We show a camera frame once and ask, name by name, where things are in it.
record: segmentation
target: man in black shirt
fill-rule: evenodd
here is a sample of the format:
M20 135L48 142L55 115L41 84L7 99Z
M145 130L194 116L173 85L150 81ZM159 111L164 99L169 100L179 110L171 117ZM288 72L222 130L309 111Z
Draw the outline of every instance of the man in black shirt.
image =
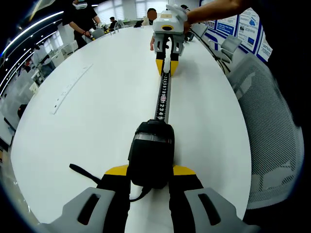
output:
M74 39L78 48L86 45L83 35L90 37L90 29L96 29L94 21L99 24L101 20L90 4L84 0L75 0L64 10L63 25L69 24L74 29Z
M115 20L114 17L110 17L110 22L111 22L111 24L110 24L109 29L110 29L111 32L113 32L113 31L114 31L114 28L115 28L115 26L116 26L117 21Z

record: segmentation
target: wall poster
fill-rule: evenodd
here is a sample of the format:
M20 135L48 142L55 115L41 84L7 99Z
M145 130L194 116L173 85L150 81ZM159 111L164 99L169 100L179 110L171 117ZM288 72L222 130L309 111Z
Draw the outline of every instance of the wall poster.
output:
M215 20L206 21L205 25L208 26L208 28L215 29L216 21Z
M240 14L237 38L242 40L242 45L254 52L258 32L259 16L252 8L248 8Z
M259 46L259 50L257 52L257 56L259 55L263 60L267 62L271 53L272 53L272 48L269 46L268 42L266 41L266 35L263 32L262 40Z
M238 16L217 20L216 30L221 31L227 35L234 35L236 30Z

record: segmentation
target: white wall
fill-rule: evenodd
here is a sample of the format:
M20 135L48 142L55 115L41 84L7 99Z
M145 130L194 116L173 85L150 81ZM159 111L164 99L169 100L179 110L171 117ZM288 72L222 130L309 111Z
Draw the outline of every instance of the white wall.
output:
M135 0L123 0L124 18L127 20L136 20Z
M74 35L73 35L74 30L71 28L71 26L69 26L69 24L66 24L65 26L63 26L62 23L59 24L58 30L59 30L60 37L62 38L62 41L64 43L64 46L74 41Z

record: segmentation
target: mesh chair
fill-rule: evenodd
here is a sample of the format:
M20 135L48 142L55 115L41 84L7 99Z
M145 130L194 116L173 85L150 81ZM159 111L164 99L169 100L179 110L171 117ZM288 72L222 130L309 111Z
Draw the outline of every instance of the mesh chair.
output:
M252 154L248 209L285 200L304 159L302 130L269 68L249 53L227 76L244 115Z
M237 49L237 47L241 44L241 40L229 35L222 44L219 44L213 40L208 40L208 42L211 44L218 44L220 45L220 51L219 50L213 50L213 53L222 61L231 63L233 59L233 53Z
M98 29L96 29L96 30L94 30L94 31L92 32L92 36L93 36L95 39L98 39L98 38L100 38L100 37L102 37L102 36L104 36L104 35L105 35L104 31L103 31L102 29L100 29L100 28L98 28Z
M119 24L120 28L125 28L125 25L121 19L118 19L118 24Z

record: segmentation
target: black strap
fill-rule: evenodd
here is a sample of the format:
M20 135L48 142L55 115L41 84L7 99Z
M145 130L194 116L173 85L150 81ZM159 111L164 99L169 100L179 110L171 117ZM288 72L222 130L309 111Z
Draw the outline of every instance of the black strap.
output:
M93 176L91 173L85 171L83 168L81 168L81 167L79 167L79 166L77 166L77 165L75 165L75 164L70 164L69 167L70 167L72 170L74 170L74 171L80 173L81 175L90 178L90 179L93 180L96 184L99 184L99 183L101 182L101 179L97 178L96 176Z
M143 187L141 190L141 194L138 198L135 199L131 199L130 202L135 202L137 200L142 199L143 197L145 197L149 192L150 192L151 188L150 187Z
M85 171L82 167L80 166L77 166L75 164L70 164L69 167L78 172L79 174L83 175L83 176L86 176L88 178L90 178L91 180L93 180L96 184L99 184L101 182L101 179L97 178L96 176L93 176L91 173L89 173L88 171ZM135 198L135 199L132 199L130 200L130 202L135 202L137 200L140 200L142 199L143 197L145 197L149 192L150 192L151 188L149 187L143 187L142 188L142 191L141 191L141 194L138 198Z

